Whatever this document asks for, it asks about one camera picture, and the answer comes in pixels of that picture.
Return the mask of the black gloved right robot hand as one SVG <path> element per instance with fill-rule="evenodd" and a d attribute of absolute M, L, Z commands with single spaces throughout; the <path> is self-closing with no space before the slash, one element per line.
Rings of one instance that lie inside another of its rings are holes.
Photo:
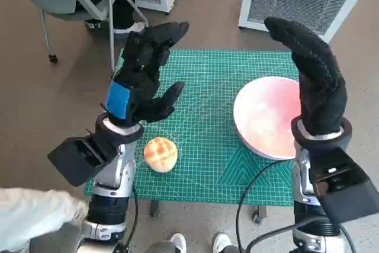
<path fill-rule="evenodd" d="M 273 40 L 291 50 L 299 72 L 301 119 L 312 136 L 339 131 L 347 103 L 346 83 L 329 45 L 296 21 L 264 19 Z"/>

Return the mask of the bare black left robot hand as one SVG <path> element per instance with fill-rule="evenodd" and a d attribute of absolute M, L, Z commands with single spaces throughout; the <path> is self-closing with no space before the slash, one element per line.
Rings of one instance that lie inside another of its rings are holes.
<path fill-rule="evenodd" d="M 131 127 L 140 121 L 152 123 L 174 112 L 184 82 L 174 83 L 156 97 L 159 69 L 166 65 L 170 48 L 186 35 L 189 27 L 186 21 L 171 22 L 149 27 L 142 33 L 130 33 L 121 55 L 123 64 L 113 76 L 105 104 L 113 124 Z"/>

